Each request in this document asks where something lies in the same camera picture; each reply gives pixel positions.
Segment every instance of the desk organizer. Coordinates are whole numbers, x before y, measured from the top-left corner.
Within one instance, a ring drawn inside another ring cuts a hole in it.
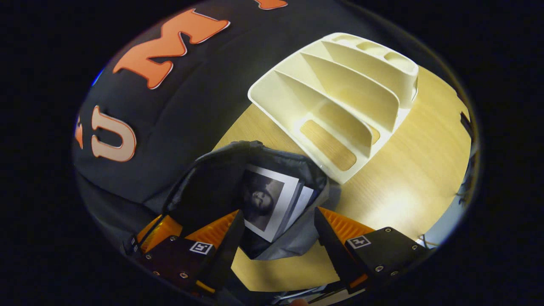
[[[417,95],[418,66],[334,33],[291,54],[248,97],[332,179],[347,182],[391,138]]]

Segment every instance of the wooden table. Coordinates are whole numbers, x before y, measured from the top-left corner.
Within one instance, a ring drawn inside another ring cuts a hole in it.
[[[348,182],[336,212],[374,229],[394,227],[416,240],[451,204],[467,168],[471,139],[460,123],[466,106],[455,90],[419,67],[412,110],[385,146]],[[304,152],[263,112],[251,105],[214,149],[238,140]],[[252,291],[308,289],[338,281],[325,248],[303,256],[250,260],[238,248],[232,270]]]

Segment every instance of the black background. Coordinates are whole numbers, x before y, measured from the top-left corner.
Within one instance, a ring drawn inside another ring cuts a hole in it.
[[[3,147],[10,154],[4,165],[13,185],[5,217],[15,224],[6,235],[15,243],[4,246],[10,300],[184,303],[103,238],[75,188],[69,149],[79,105],[102,67],[139,33],[187,5],[4,4],[5,42],[14,51],[4,58],[9,76],[4,103],[14,112],[3,118],[11,131],[4,134]],[[542,118],[536,86],[542,4],[363,5],[420,38],[454,68],[475,103],[485,150],[480,192],[456,234],[409,279],[366,303],[400,305],[416,298],[422,304],[529,304],[542,283],[537,277],[542,230],[531,223],[542,211],[541,136],[533,135]],[[127,6],[133,8],[130,14]]]

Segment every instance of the orange letter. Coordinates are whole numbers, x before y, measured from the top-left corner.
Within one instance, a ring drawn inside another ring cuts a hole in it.
[[[76,132],[73,136],[79,143],[79,147],[83,149],[83,126],[79,122],[79,116],[77,117]]]
[[[281,0],[255,0],[259,3],[259,8],[262,10],[273,10],[287,6],[287,2]]]
[[[160,38],[136,45],[128,50],[113,68],[113,73],[121,69],[130,70],[147,79],[149,89],[157,88],[174,67],[171,61],[158,64],[150,58],[184,56],[187,52],[181,33],[190,37],[191,44],[199,44],[230,25],[228,20],[215,20],[195,13],[195,9],[185,11],[166,21],[160,29]]]
[[[93,130],[100,127],[112,131],[118,134],[122,141],[120,146],[114,147],[98,141],[98,137],[92,135],[91,148],[95,157],[102,156],[116,162],[126,162],[132,158],[136,150],[136,136],[128,124],[101,113],[97,105],[92,110],[91,126]]]

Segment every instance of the gray bag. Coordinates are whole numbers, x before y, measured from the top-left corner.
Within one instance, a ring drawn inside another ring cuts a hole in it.
[[[314,208],[334,210],[340,187],[306,156],[266,148],[261,142],[233,142],[199,157],[174,184],[163,207],[183,225],[182,236],[204,227],[236,209],[246,164],[304,180],[305,186],[319,192],[291,227],[270,243],[249,229],[244,231],[240,248],[250,259],[274,260],[305,254],[317,241],[313,225]]]

